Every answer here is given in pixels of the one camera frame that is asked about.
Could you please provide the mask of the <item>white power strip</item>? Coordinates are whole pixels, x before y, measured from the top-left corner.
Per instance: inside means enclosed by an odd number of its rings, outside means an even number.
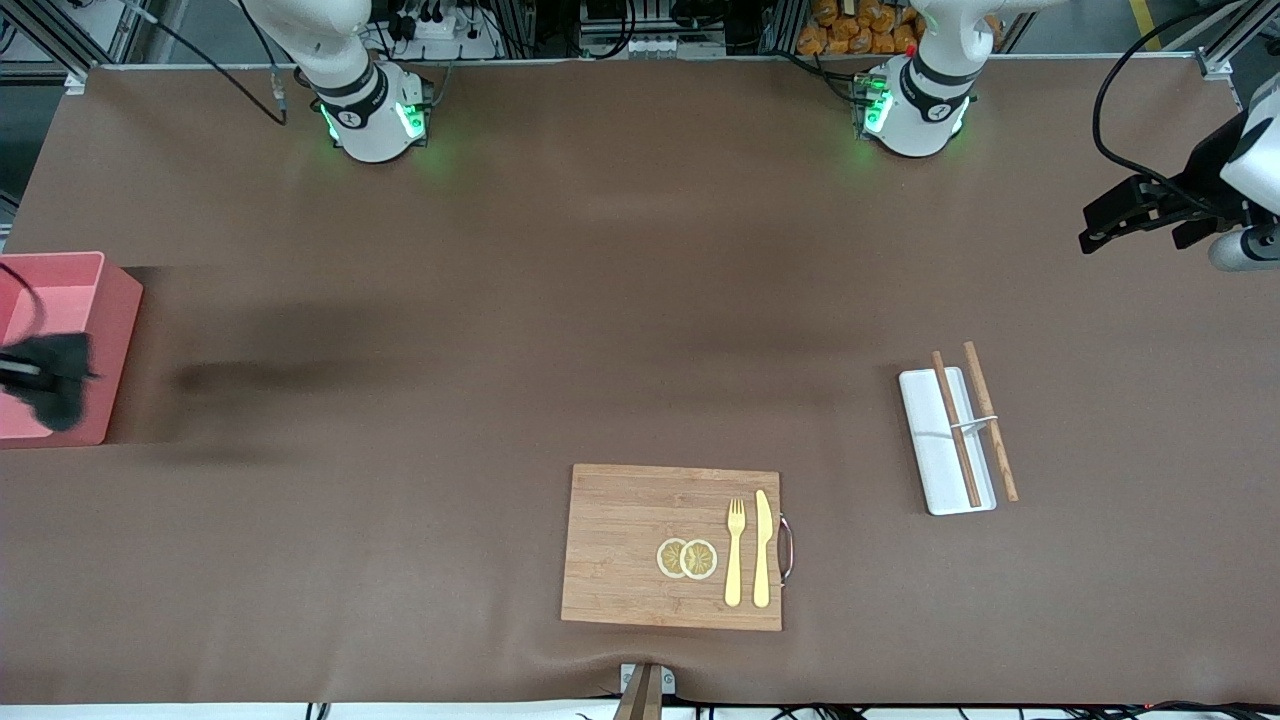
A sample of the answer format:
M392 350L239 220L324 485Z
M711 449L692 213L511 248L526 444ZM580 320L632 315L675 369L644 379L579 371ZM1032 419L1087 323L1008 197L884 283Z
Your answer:
M508 56L493 12L465 0L374 0L366 45L401 61Z

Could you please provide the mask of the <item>dark grey microfibre cloth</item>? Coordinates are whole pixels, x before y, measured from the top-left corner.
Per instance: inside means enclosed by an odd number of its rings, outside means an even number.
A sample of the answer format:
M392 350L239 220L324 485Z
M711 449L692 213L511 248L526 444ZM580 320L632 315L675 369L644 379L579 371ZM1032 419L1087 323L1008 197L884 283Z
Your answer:
M84 332L36 334L0 347L0 363L28 363L46 375L45 391L10 389L45 429L64 432L77 427L86 414L86 384L97 375L90 365L91 338Z

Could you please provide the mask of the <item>wooden rod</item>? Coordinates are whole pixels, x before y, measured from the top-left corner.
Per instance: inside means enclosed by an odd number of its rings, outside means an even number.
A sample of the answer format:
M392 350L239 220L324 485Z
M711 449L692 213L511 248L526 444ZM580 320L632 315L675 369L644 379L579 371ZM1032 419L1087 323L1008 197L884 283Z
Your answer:
M977 346L973 341L965 341L963 343L963 350L982 413L980 419L986 420L986 429L988 430L989 442L995 451L996 466L1001 482L1004 483L1006 498L1010 503L1015 503L1020 500L1020 495L1012 475L998 414L995 411L995 404L989 393L989 387L980 364L979 354L977 352Z
M948 383L947 369L940 351L934 350L931 352L931 364L934 373L934 378L940 387L940 396L942 398L943 411L956 450L957 462L961 470L963 483L966 491L966 498L972 509L978 509L980 506L980 496L978 492L978 486L973 471L972 460L968 452L964 432L960 425L957 407Z

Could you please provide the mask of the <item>orange snack bags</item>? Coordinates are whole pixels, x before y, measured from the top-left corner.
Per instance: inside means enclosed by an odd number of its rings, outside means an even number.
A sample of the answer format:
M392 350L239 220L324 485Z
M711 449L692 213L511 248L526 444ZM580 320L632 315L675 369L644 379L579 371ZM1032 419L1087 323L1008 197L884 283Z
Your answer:
M817 55L901 55L913 53L927 31L908 0L809 0L794 51Z

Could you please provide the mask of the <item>white rectangular tray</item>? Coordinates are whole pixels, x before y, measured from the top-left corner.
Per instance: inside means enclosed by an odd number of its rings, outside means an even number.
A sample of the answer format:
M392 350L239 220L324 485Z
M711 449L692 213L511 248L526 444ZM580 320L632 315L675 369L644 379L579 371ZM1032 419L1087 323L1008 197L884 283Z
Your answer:
M957 366L946 369L960 421L982 416L969 397L964 370ZM982 427L963 429L980 496L980 506L972 509L933 369L902 372L899 388L927 511L933 516L947 516L996 509L998 502L980 438Z

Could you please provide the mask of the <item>yellow plastic knife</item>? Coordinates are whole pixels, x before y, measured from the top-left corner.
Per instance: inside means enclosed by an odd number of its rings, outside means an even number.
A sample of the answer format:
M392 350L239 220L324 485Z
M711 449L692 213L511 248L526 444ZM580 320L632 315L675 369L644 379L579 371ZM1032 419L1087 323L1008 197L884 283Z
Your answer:
M755 492L756 507L756 551L753 578L751 601L758 609L771 605L771 542L774 537L774 514L769 497L763 489Z

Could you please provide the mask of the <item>aluminium frame post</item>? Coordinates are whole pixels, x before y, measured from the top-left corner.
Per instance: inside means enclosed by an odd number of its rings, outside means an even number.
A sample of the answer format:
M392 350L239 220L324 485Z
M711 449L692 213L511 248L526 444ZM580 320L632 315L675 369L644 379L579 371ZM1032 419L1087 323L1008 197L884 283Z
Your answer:
M0 0L0 87L81 95L93 68L128 59L141 23L123 0Z
M1270 31L1280 33L1280 0L1196 0L1197 12L1165 51L1190 51L1206 79L1231 74L1231 59L1254 38Z

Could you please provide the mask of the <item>pink plastic bin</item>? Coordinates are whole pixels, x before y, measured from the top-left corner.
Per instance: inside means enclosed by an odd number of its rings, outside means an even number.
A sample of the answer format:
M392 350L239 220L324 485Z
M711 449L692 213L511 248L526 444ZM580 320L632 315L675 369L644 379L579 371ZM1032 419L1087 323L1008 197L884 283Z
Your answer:
M0 347L32 334L84 332L90 365L86 414L74 428L42 428L32 411L0 389L0 448L101 445L138 316L142 284L102 252L0 255Z

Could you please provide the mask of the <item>brown table mat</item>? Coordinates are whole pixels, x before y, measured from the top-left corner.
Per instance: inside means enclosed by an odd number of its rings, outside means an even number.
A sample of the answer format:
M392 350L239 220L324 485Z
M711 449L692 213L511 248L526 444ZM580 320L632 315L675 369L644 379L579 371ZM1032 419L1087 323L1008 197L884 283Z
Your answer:
M96 70L18 252L143 284L105 445L0 451L0 703L1280 705L1280 272L1134 234L1111 61L995 59L942 154L786 61L458 67L369 167L301 88ZM927 511L973 341L1020 500ZM777 471L781 632L561 619L577 462Z

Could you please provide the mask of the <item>yellow plastic fork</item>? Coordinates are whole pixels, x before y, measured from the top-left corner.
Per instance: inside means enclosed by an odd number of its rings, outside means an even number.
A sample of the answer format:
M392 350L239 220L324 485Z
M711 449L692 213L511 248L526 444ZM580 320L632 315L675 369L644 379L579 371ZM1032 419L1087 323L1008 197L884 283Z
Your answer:
M730 533L730 550L724 575L724 603L736 609L742 602L741 538L746 528L745 502L741 498L730 501L726 527Z

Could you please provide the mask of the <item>bamboo cutting board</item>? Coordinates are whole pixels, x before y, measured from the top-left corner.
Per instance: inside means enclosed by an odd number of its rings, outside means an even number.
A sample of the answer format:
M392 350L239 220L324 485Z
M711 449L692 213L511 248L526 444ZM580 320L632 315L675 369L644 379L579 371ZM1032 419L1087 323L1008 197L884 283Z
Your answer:
M781 632L780 474L699 468L577 464L570 510L559 615L571 623L724 632ZM771 605L753 605L756 551L755 492L774 514ZM730 501L745 502L741 538L742 602L724 603ZM657 565L668 538L709 541L718 568L705 580L673 579Z

